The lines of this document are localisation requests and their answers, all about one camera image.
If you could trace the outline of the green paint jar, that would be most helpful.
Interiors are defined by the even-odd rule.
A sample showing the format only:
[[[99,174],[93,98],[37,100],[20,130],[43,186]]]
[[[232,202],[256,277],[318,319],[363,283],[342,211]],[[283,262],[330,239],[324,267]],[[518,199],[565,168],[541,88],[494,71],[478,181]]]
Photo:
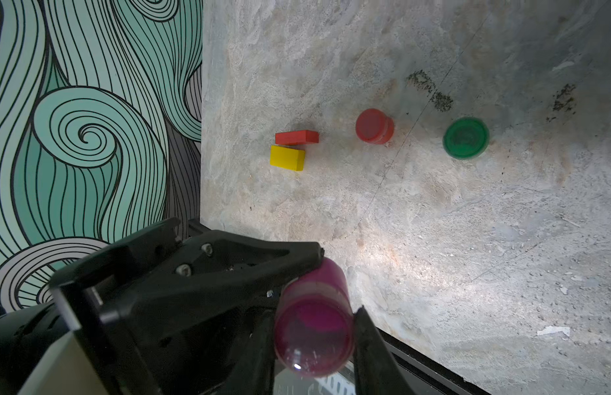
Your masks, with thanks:
[[[490,132],[479,118],[464,117],[455,120],[443,136],[446,153],[458,160],[473,159],[487,148]]]

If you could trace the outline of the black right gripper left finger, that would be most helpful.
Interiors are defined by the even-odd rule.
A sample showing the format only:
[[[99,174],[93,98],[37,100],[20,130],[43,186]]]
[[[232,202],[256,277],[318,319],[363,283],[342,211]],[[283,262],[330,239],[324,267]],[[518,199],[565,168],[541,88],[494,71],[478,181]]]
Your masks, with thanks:
[[[317,242],[209,230],[178,241],[170,219],[55,273],[49,289],[71,327],[192,327],[319,268]]]

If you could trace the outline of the red paint jar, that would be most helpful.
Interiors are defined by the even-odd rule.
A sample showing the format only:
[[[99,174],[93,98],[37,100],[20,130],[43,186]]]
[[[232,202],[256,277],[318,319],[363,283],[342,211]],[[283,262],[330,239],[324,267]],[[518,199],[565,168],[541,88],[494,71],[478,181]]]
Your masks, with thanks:
[[[368,109],[358,116],[355,130],[361,141],[384,145],[394,135],[394,121],[380,110]]]

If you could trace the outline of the purple paint jar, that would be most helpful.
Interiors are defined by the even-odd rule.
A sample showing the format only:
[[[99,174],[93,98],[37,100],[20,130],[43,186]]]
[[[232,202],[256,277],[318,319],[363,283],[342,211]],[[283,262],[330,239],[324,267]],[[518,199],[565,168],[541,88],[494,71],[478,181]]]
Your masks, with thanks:
[[[283,290],[275,316],[277,359],[297,375],[332,375],[353,353],[353,312],[343,270],[324,258]]]

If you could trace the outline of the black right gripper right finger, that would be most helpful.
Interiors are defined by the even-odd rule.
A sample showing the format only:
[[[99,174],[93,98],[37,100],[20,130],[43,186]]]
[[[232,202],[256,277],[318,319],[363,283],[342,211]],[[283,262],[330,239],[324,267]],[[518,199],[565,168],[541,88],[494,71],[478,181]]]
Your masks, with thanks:
[[[353,338],[357,394],[415,394],[364,307],[354,314]]]

